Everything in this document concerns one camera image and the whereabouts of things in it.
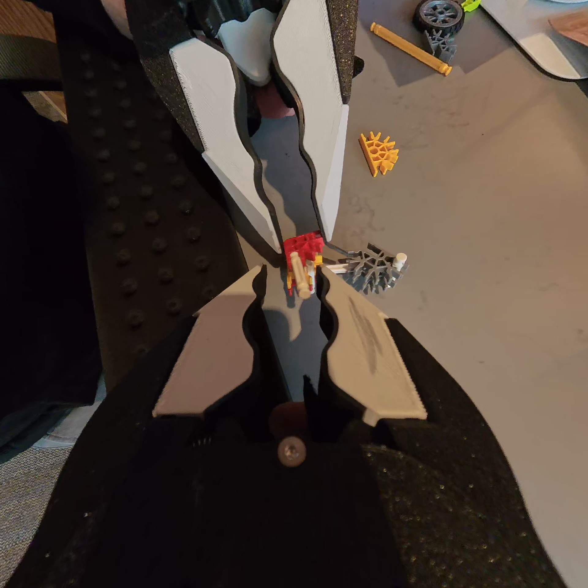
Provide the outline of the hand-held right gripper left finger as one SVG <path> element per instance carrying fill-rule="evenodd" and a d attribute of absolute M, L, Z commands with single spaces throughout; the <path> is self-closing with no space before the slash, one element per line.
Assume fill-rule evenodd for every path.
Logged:
<path fill-rule="evenodd" d="M 254 346 L 243 326 L 260 299 L 255 266 L 196 313 L 195 323 L 152 411 L 153 417 L 199 416 L 237 390 L 254 372 Z"/>

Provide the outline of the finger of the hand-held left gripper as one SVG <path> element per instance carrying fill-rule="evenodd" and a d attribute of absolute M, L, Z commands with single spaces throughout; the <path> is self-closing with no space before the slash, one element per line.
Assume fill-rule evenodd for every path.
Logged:
<path fill-rule="evenodd" d="M 192 38 L 169 55 L 203 145 L 203 159 L 260 237 L 282 253 L 276 212 L 262 182 L 262 165 L 247 127 L 247 96 L 232 58 Z"/>
<path fill-rule="evenodd" d="M 341 195 L 349 107 L 343 103 L 325 1 L 286 1 L 271 33 L 272 65 L 295 101 L 299 150 L 311 171 L 311 198 L 326 242 Z"/>

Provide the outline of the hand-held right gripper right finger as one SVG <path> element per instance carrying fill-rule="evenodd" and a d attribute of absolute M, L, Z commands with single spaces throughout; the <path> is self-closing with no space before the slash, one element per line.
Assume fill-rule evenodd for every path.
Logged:
<path fill-rule="evenodd" d="M 320 326 L 327 338 L 319 390 L 369 426 L 426 420 L 427 411 L 388 327 L 389 317 L 326 266 L 317 274 Z"/>

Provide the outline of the yellow toy connector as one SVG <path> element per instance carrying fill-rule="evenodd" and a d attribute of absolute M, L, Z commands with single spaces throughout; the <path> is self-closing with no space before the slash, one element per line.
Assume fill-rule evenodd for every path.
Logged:
<path fill-rule="evenodd" d="M 399 150 L 389 136 L 382 139 L 381 133 L 375 135 L 370 132 L 368 136 L 360 134 L 359 143 L 372 177 L 385 176 L 393 170 L 399 158 Z"/>

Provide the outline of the grey toy connector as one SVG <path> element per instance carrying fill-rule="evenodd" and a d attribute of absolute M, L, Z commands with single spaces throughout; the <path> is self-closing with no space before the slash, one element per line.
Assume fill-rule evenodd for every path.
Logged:
<path fill-rule="evenodd" d="M 390 254 L 372 243 L 361 251 L 349 252 L 341 259 L 349 283 L 365 295 L 383 293 L 393 289 L 408 267 L 408 255 Z"/>
<path fill-rule="evenodd" d="M 454 36 L 442 29 L 431 29 L 423 34 L 428 47 L 427 51 L 444 63 L 451 64 L 457 51 Z"/>

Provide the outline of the red toy connector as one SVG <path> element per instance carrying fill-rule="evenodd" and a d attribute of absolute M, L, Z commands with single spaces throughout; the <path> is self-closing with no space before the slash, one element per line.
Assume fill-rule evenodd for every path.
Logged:
<path fill-rule="evenodd" d="M 284 240 L 283 246 L 288 270 L 292 270 L 290 264 L 290 254 L 292 252 L 298 252 L 303 265 L 305 265 L 307 261 L 313 262 L 316 253 L 322 254 L 324 244 L 320 231 L 304 233 Z"/>

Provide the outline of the person's left hand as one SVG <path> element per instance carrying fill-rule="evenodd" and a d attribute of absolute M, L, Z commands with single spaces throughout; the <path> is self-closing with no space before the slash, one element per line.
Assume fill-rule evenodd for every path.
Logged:
<path fill-rule="evenodd" d="M 253 86 L 252 92 L 262 119 L 278 120 L 295 115 L 295 110 L 283 101 L 274 82 L 265 86 Z"/>

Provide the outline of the long yellow toy rod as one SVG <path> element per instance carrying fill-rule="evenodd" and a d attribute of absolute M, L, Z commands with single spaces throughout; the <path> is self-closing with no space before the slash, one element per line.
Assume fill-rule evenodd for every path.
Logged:
<path fill-rule="evenodd" d="M 434 55 L 427 53 L 423 49 L 417 47 L 413 43 L 393 33 L 386 27 L 377 24 L 376 22 L 371 23 L 370 31 L 379 38 L 391 44 L 392 46 L 400 49 L 404 53 L 410 55 L 411 57 L 427 65 L 428 67 L 430 67 L 431 69 L 445 77 L 448 76 L 452 71 L 452 66 L 450 66 L 448 63 L 443 62 Z"/>

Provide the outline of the black dimpled pad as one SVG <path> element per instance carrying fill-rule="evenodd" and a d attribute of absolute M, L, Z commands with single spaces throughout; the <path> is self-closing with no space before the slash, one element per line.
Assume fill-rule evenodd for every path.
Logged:
<path fill-rule="evenodd" d="M 53 13 L 106 390 L 248 271 L 220 183 L 131 41 Z"/>

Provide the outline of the black toy wheel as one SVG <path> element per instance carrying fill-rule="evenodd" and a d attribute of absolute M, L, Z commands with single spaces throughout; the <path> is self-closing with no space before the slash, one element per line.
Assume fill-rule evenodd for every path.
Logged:
<path fill-rule="evenodd" d="M 420 32 L 454 35 L 465 23 L 465 10 L 456 1 L 421 1 L 415 8 L 412 22 Z"/>

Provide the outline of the white rounded board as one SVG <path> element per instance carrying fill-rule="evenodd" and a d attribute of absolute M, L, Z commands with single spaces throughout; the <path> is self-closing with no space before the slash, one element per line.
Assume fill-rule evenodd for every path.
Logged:
<path fill-rule="evenodd" d="M 587 1 L 481 1 L 481 7 L 544 72 L 587 79 L 587 48 L 556 33 L 550 18 L 587 8 Z"/>

